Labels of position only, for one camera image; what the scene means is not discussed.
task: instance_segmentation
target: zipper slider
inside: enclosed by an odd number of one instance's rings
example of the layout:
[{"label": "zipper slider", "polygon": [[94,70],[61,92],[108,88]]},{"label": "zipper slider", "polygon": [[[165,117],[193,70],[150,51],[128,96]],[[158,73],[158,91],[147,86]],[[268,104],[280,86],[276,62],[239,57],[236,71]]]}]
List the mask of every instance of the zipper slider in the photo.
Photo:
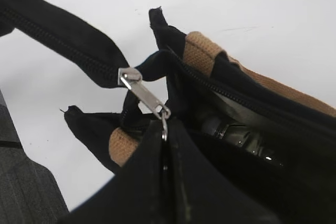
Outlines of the zipper slider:
[{"label": "zipper slider", "polygon": [[142,101],[160,120],[165,121],[171,115],[170,109],[164,105],[152,92],[141,84],[142,75],[135,68],[119,68],[118,85],[128,88]]}]

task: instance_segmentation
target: burlap trim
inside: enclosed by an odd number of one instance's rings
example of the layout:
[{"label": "burlap trim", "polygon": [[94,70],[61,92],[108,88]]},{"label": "burlap trim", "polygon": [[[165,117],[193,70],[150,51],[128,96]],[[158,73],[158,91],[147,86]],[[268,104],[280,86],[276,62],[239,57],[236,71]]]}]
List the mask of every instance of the burlap trim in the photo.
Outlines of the burlap trim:
[{"label": "burlap trim", "polygon": [[[200,32],[194,31],[186,36],[183,61],[209,77],[214,67],[215,58],[221,51],[224,50],[220,46],[210,41]],[[271,78],[255,73],[242,66],[238,60],[231,56],[228,56],[228,59],[230,62],[237,64],[242,72],[265,88],[309,108],[318,110],[327,115],[336,116],[336,109],[326,103]]]},{"label": "burlap trim", "polygon": [[138,145],[139,142],[128,136],[121,128],[116,128],[110,136],[110,157],[119,166],[123,166]]},{"label": "burlap trim", "polygon": [[215,58],[221,51],[220,46],[194,31],[186,36],[183,62],[210,77]]}]

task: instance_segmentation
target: zipper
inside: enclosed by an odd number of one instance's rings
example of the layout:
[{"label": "zipper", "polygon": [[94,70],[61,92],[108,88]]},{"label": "zipper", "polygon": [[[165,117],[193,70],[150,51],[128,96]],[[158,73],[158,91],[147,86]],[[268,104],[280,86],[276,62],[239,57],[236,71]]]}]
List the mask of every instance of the zipper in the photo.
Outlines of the zipper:
[{"label": "zipper", "polygon": [[[53,48],[53,45],[57,45],[58,48],[62,48],[66,50],[66,53],[63,55],[68,58],[69,60],[73,61],[74,63],[78,64],[79,66],[85,67],[88,71],[91,73],[99,73],[101,78],[106,81],[117,81],[119,80],[117,72],[119,71],[118,67],[113,67],[111,65],[108,65],[106,63],[100,62],[97,59],[94,59],[91,55],[84,54],[77,48],[73,47],[70,44],[67,44],[66,42],[62,41],[61,39],[54,36],[52,33],[44,30],[37,24],[27,20],[22,15],[16,13],[15,11],[4,8],[0,12],[0,18],[3,18],[7,20],[10,24],[13,24],[14,26],[17,26],[22,30],[23,32],[27,33],[28,35],[35,38],[37,41],[40,41],[42,43],[45,43],[47,46]],[[176,55],[171,49],[169,52],[173,57],[175,62],[179,65],[180,69],[184,71],[185,74],[187,74],[189,77],[194,79],[197,84],[201,84],[202,86],[217,92],[235,102],[238,104],[249,108],[253,110],[254,112],[263,115],[267,118],[272,119],[273,121],[279,123],[280,125],[283,125],[289,129],[292,129],[296,132],[300,132],[304,136],[308,138],[313,137],[321,137],[321,134],[318,134],[314,131],[307,130],[307,128],[304,128],[296,123],[292,123],[289,120],[280,117],[272,112],[269,112],[267,109],[262,108],[260,106],[255,106],[251,104],[250,102],[246,101],[246,99],[241,99],[225,90],[223,90],[221,87],[219,87],[217,84],[212,84],[211,80],[204,80],[204,78],[199,77],[196,75],[190,67],[188,67],[186,64],[182,62],[182,60]]]},{"label": "zipper", "polygon": [[48,47],[52,48],[52,45],[56,44],[57,46],[65,49],[66,53],[63,54],[64,57],[79,66],[85,67],[91,73],[101,73],[101,77],[105,81],[113,82],[117,80],[118,68],[104,64],[99,60],[92,58],[90,55],[84,54],[77,48],[65,43],[52,33],[44,30],[37,24],[31,22],[8,7],[5,7],[0,11],[0,18],[4,19],[14,27],[18,27],[22,32],[32,36],[37,41],[42,43],[45,42]]}]

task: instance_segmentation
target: white surface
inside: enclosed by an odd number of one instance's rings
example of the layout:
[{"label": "white surface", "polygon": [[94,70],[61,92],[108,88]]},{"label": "white surface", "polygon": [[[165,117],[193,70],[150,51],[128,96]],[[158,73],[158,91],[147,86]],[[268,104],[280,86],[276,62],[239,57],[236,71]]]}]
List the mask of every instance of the white surface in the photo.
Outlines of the white surface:
[{"label": "white surface", "polygon": [[[336,106],[334,0],[47,0],[109,35],[131,66],[156,50],[148,10],[202,31],[246,67]],[[0,39],[0,88],[28,156],[55,175],[70,209],[111,174],[77,141],[59,108],[118,112],[124,90],[95,86],[74,64],[15,31]],[[162,100],[164,81],[152,83]]]}]

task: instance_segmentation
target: black fabric bag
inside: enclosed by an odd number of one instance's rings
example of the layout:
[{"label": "black fabric bag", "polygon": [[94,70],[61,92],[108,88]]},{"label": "black fabric bag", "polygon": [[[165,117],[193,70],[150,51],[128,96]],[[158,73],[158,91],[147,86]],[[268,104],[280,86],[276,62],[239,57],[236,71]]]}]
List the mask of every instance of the black fabric bag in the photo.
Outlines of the black fabric bag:
[{"label": "black fabric bag", "polygon": [[[160,8],[149,16],[159,50],[129,68],[78,17],[43,0],[0,0],[0,35],[18,28],[100,87],[130,89],[121,114],[65,113],[116,175],[60,223],[334,223],[334,110],[169,26]],[[166,104],[141,85],[163,77]]]}]

